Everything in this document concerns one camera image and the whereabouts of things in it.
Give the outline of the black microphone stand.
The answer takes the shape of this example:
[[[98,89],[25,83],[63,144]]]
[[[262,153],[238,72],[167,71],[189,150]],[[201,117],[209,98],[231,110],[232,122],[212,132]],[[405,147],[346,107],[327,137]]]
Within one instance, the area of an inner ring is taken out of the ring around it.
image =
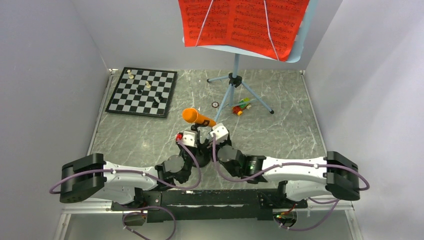
[[[196,131],[200,131],[199,128],[203,128],[203,127],[204,126],[202,126],[202,125],[198,125],[198,124],[194,123],[193,125],[191,125],[190,130],[196,132]],[[211,161],[211,156],[204,156],[203,152],[198,152],[197,147],[195,147],[195,148],[196,148],[195,158],[198,162],[199,167],[203,168],[203,167],[207,166],[209,164],[209,162]]]

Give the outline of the orange toy microphone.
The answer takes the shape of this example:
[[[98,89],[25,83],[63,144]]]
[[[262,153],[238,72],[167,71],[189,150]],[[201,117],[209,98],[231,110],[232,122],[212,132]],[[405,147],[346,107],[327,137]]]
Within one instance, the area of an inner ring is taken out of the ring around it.
[[[182,118],[187,123],[204,127],[214,127],[217,124],[213,119],[200,114],[195,108],[185,108],[182,111]]]

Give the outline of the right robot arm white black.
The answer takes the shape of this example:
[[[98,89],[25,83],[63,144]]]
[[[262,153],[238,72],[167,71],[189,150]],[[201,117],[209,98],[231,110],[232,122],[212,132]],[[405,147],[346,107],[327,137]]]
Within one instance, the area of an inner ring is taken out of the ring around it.
[[[244,154],[213,133],[211,155],[218,174],[230,182],[277,183],[276,202],[288,208],[304,199],[332,195],[344,201],[358,201],[364,178],[356,163],[337,151],[309,159],[282,159]]]

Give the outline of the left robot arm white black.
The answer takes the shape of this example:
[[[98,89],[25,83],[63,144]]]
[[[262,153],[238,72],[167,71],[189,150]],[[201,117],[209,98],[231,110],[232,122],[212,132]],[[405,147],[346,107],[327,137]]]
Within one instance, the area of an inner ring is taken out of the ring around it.
[[[206,165],[202,156],[200,132],[186,130],[177,134],[177,155],[155,166],[130,167],[106,161],[102,153],[93,153],[66,163],[61,168],[61,180],[51,189],[64,204],[82,202],[89,198],[104,199],[139,209],[147,191],[182,190],[192,168]]]

